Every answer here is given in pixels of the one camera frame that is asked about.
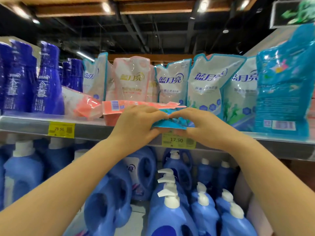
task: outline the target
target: price label holder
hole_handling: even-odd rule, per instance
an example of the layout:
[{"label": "price label holder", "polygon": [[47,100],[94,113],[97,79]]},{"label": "price label holder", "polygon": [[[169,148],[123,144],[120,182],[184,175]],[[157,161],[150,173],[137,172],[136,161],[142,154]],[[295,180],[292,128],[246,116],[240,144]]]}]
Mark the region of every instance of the price label holder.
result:
[{"label": "price label holder", "polygon": [[174,135],[171,132],[162,134],[162,146],[168,148],[195,149],[196,141],[191,138],[184,138]]},{"label": "price label holder", "polygon": [[75,123],[50,122],[48,136],[60,138],[74,138]]}]

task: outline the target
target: hexagon icon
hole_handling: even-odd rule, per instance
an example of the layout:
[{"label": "hexagon icon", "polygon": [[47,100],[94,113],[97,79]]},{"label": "hexagon icon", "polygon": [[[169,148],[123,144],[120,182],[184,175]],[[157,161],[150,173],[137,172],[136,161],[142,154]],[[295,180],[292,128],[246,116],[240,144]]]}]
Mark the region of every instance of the hexagon icon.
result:
[{"label": "hexagon icon", "polygon": [[201,106],[199,107],[199,109],[200,109],[200,110],[207,111],[207,110],[208,110],[208,107],[205,106],[205,105],[201,105]]},{"label": "hexagon icon", "polygon": [[216,109],[216,105],[213,103],[209,106],[210,111],[214,111]]},{"label": "hexagon icon", "polygon": [[250,108],[243,108],[243,114],[248,115],[251,114],[252,110]]}]

